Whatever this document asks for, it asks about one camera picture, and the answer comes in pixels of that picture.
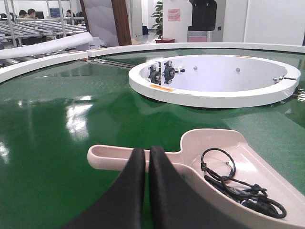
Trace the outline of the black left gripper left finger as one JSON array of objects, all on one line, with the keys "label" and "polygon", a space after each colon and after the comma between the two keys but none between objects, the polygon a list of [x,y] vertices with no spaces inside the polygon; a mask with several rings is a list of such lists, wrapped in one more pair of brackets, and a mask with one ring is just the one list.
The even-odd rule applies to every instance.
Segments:
[{"label": "black left gripper left finger", "polygon": [[114,183],[62,229],[141,229],[145,189],[144,150],[135,148]]}]

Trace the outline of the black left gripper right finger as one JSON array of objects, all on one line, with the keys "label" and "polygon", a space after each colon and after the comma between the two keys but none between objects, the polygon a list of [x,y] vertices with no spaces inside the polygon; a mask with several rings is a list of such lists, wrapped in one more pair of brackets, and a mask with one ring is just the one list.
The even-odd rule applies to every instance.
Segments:
[{"label": "black left gripper right finger", "polygon": [[243,228],[191,188],[161,146],[150,149],[149,197],[155,229]]}]

